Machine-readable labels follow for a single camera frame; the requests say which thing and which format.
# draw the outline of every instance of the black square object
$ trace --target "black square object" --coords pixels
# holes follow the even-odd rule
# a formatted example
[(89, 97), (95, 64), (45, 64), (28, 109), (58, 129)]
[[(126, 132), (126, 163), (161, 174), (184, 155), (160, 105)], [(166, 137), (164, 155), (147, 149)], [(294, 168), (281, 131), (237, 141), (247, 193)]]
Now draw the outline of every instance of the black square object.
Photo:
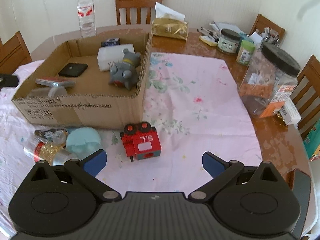
[(62, 76), (62, 77), (78, 77), (87, 69), (87, 67), (88, 67), (87, 64), (68, 63), (59, 72), (59, 76)]

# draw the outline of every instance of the teal package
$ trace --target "teal package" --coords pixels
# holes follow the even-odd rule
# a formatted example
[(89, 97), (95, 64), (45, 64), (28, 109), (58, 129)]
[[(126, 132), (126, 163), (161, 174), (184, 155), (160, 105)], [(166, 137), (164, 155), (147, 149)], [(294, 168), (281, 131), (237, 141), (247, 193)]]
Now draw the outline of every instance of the teal package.
[(315, 123), (308, 136), (303, 141), (304, 147), (306, 148), (308, 158), (316, 154), (315, 151), (320, 145), (320, 119)]

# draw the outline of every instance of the green lid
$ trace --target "green lid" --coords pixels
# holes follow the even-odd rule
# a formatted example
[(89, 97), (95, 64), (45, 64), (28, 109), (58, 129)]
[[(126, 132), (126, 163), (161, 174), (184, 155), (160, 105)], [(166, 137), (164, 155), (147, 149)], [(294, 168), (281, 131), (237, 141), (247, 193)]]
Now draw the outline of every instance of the green lid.
[(250, 41), (246, 41), (246, 40), (243, 40), (241, 42), (241, 47), (243, 47), (244, 49), (246, 49), (247, 51), (249, 52), (254, 52), (256, 46), (251, 43)]

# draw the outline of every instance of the yellow collar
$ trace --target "yellow collar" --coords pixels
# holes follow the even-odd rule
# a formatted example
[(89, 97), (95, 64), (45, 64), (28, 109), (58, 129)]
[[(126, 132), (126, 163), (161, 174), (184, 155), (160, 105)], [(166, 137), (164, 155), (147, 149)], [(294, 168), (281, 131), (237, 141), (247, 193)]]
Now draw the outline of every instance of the yellow collar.
[(131, 65), (134, 65), (133, 62), (131, 60), (129, 60), (128, 58), (124, 58), (122, 61), (123, 62), (127, 62), (127, 63), (129, 63)]

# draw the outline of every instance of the gold tissue package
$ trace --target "gold tissue package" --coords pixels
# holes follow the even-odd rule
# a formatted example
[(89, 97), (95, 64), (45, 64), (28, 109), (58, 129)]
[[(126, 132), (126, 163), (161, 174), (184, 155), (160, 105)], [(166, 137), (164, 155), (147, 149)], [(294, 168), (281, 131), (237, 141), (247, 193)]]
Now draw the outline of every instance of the gold tissue package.
[(187, 40), (189, 26), (187, 22), (168, 18), (155, 18), (152, 22), (152, 35)]

